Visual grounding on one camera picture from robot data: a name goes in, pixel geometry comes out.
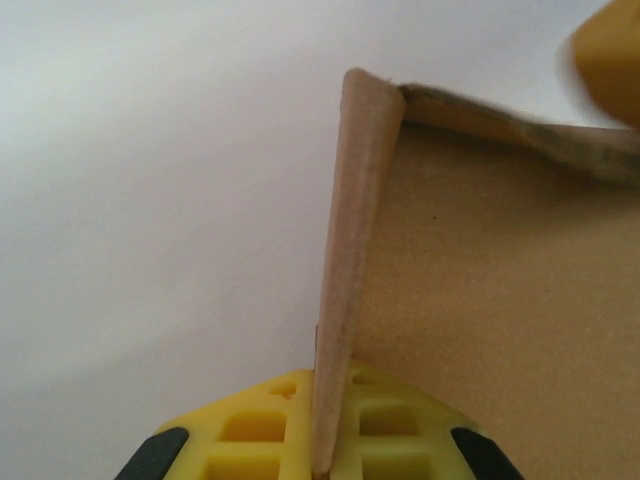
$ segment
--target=black rubber pad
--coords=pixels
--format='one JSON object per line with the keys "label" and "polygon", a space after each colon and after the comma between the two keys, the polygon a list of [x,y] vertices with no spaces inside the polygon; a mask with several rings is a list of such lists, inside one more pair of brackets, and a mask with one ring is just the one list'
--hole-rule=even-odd
{"label": "black rubber pad", "polygon": [[468,428],[454,428],[451,436],[477,480],[524,480],[493,440]]}
{"label": "black rubber pad", "polygon": [[129,459],[115,480],[162,480],[189,438],[182,427],[149,437]]}

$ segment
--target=white background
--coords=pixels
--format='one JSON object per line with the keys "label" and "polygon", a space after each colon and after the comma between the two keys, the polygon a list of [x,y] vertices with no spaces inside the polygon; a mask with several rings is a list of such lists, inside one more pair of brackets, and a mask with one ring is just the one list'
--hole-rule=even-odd
{"label": "white background", "polygon": [[311,366],[348,68],[602,123],[557,69],[603,3],[0,0],[0,478]]}

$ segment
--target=yellow plastic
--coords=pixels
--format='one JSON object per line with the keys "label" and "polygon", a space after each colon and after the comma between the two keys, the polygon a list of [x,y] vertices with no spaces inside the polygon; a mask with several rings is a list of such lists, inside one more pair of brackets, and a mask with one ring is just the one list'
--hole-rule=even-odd
{"label": "yellow plastic", "polygon": [[604,112],[640,129],[640,0],[614,0],[571,38],[587,93]]}
{"label": "yellow plastic", "polygon": [[[313,372],[300,370],[178,417],[190,437],[165,480],[310,480]],[[473,480],[450,430],[461,413],[354,363],[331,480]]]}

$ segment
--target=cardboard flap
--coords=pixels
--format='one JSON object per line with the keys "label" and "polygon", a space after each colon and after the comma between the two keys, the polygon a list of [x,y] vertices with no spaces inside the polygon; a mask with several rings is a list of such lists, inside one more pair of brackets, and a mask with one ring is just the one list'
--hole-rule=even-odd
{"label": "cardboard flap", "polygon": [[400,90],[409,121],[528,146],[600,180],[640,186],[640,135],[635,132],[548,125],[440,88],[413,84]]}
{"label": "cardboard flap", "polygon": [[327,239],[313,392],[314,474],[329,471],[360,304],[366,248],[404,99],[362,70],[345,76]]}

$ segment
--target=cardboard box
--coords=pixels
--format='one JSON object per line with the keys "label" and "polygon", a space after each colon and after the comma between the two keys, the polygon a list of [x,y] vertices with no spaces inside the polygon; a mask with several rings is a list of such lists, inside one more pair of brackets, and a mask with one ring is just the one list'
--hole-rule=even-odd
{"label": "cardboard box", "polygon": [[314,470],[353,356],[470,415],[528,479],[638,478],[640,193],[601,181],[636,182],[636,148],[348,72]]}

